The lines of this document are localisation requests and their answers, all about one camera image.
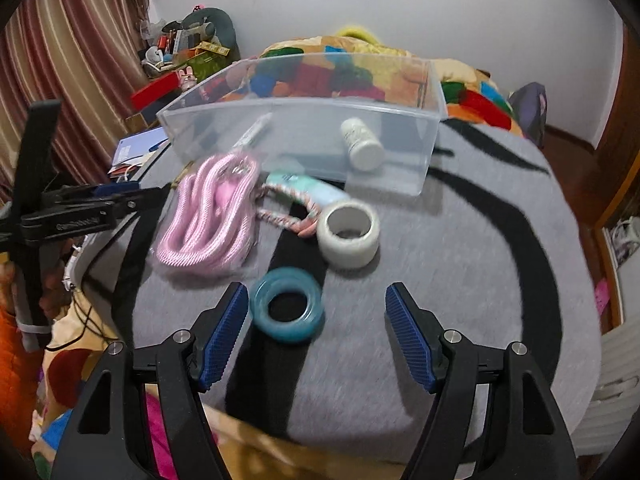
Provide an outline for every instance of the roll of tape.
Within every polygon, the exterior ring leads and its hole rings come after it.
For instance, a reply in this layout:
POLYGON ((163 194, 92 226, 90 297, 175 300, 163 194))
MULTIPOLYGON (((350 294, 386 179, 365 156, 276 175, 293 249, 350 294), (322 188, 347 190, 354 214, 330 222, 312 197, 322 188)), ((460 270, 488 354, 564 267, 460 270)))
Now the roll of tape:
POLYGON ((270 270, 252 287, 249 309, 255 325, 281 343, 300 343, 311 339, 322 321, 322 291, 314 277, 302 269, 280 267, 270 270), (298 319, 276 321, 269 315, 271 300, 283 292, 300 292, 306 297, 306 308, 298 319))
POLYGON ((318 246, 325 260, 338 269, 367 265, 380 245, 380 219, 360 200, 341 200, 322 210, 318 246))

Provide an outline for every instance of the clear storage box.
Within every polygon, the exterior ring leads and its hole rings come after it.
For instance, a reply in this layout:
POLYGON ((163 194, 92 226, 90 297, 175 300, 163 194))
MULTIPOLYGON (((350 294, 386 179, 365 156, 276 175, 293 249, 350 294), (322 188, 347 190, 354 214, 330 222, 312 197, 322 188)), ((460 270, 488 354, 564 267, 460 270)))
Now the clear storage box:
POLYGON ((250 149, 265 171, 417 196, 446 104, 428 60, 327 52, 238 62, 158 117, 185 163, 228 152, 260 124, 250 149), (384 149, 373 170, 354 165, 357 146, 348 142, 343 126, 353 118, 384 149))

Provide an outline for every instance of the white tape roll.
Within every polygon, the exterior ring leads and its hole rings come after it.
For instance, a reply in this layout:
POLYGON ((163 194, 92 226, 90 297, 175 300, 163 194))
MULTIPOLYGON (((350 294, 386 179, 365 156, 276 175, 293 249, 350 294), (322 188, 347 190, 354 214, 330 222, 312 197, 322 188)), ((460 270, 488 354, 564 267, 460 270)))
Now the white tape roll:
POLYGON ((322 210, 318 246, 325 260, 338 269, 367 265, 380 245, 380 219, 360 200, 340 200, 322 210))

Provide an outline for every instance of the curtain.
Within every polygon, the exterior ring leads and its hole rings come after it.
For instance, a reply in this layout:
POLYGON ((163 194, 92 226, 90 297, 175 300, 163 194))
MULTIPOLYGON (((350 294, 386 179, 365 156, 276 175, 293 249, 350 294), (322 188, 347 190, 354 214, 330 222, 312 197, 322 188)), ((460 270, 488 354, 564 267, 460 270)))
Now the curtain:
POLYGON ((29 104, 61 99, 52 158, 79 183, 106 180, 147 81, 137 51, 148 0, 23 0, 0 34, 0 198, 13 182, 29 104))

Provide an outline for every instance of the white wall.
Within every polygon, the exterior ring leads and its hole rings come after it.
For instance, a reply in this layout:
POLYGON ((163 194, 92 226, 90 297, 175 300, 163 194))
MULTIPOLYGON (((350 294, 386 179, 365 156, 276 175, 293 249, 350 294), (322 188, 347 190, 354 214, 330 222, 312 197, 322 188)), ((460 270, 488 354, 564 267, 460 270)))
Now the white wall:
POLYGON ((548 122, 593 144, 622 56, 622 27, 608 0, 153 1, 167 21, 196 4, 225 10, 243 56, 276 41, 359 24, 389 46, 489 70, 503 91, 538 81, 548 94, 548 122))

